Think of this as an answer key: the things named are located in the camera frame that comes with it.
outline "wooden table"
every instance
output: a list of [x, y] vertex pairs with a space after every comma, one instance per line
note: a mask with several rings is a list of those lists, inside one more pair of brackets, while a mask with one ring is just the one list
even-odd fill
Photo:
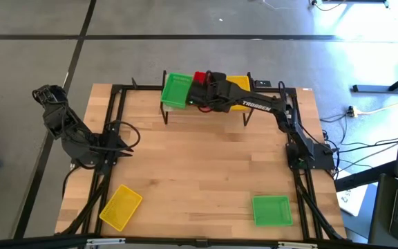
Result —
[[[111, 84], [94, 84], [84, 122], [102, 133]], [[311, 89], [297, 89], [305, 128], [323, 140]], [[131, 220], [118, 232], [102, 226], [102, 235], [209, 239], [301, 240], [301, 224], [292, 172], [285, 155], [287, 136], [270, 113], [255, 111], [244, 127], [240, 112], [172, 111], [164, 124], [160, 91], [127, 91], [123, 121], [142, 135], [132, 157], [120, 158], [113, 168], [108, 199], [124, 184], [143, 197]], [[121, 126], [128, 144], [136, 135]], [[86, 204], [93, 171], [79, 169], [68, 179], [56, 232], [70, 225]], [[334, 182], [324, 171], [312, 171], [318, 207], [334, 229], [345, 237]], [[256, 227], [252, 197], [286, 195], [293, 225]], [[97, 210], [91, 219], [91, 231]], [[310, 235], [314, 226], [307, 208]]]

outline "concrete floor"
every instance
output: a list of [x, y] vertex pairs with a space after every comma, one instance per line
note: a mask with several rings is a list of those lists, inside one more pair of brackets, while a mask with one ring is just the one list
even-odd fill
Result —
[[[77, 35], [89, 2], [0, 0], [0, 34]], [[93, 83], [130, 84], [134, 77], [138, 84], [156, 84], [164, 69], [181, 73], [251, 71], [257, 79], [313, 88], [321, 117], [343, 113], [349, 105], [370, 111], [398, 101], [398, 95], [350, 92], [354, 84], [389, 85], [398, 80], [398, 19], [394, 11], [382, 3], [348, 3], [321, 12], [308, 8], [304, 0], [267, 2], [274, 8], [262, 1], [245, 0], [98, 1], [88, 33], [338, 35], [360, 41], [85, 41], [70, 86], [70, 105], [82, 117]], [[43, 84], [62, 84], [75, 44], [0, 41], [0, 159], [4, 162], [0, 168], [0, 239], [12, 234], [46, 133], [42, 108], [30, 92]], [[336, 143], [341, 139], [342, 124], [323, 125]], [[398, 107], [349, 119], [345, 142], [396, 137]], [[357, 160], [372, 151], [342, 155], [342, 159]], [[363, 163], [380, 165], [393, 160], [395, 152]], [[55, 142], [26, 236], [53, 233], [69, 161], [60, 142]], [[348, 171], [361, 170], [352, 167]]]

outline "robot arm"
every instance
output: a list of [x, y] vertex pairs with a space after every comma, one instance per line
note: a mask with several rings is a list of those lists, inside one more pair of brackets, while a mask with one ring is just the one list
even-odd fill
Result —
[[116, 148], [106, 148], [108, 133], [93, 133], [69, 107], [66, 92], [60, 86], [45, 85], [32, 92], [33, 98], [44, 108], [44, 125], [55, 140], [61, 138], [62, 148], [78, 165], [96, 165], [103, 161], [107, 151], [119, 156], [130, 156], [121, 152], [133, 151], [120, 138]]
[[187, 102], [201, 108], [208, 107], [212, 111], [225, 113], [236, 104], [271, 113], [276, 118], [278, 128], [289, 134], [295, 142], [297, 156], [302, 160], [314, 160], [314, 143], [305, 137], [298, 122], [296, 109], [291, 108], [281, 98], [245, 91], [225, 78], [226, 75], [223, 73], [211, 73], [210, 83], [193, 82]]

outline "green plastic bin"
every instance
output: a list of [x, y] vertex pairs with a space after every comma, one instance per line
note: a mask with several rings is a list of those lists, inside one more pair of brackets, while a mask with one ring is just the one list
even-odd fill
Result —
[[257, 226], [293, 224], [288, 196], [253, 197], [253, 215]]
[[160, 100], [167, 106], [184, 109], [192, 82], [192, 75], [170, 73]]

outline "yellow basket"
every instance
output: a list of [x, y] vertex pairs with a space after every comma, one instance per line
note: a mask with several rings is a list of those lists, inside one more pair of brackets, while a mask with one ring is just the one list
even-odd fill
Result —
[[[240, 88], [246, 91], [250, 91], [249, 80], [245, 75], [228, 75], [227, 80], [237, 84]], [[241, 105], [235, 105], [231, 107], [231, 111], [245, 111], [248, 110], [248, 107], [244, 107]]]
[[142, 196], [120, 185], [99, 217], [118, 231], [122, 231], [142, 201]]

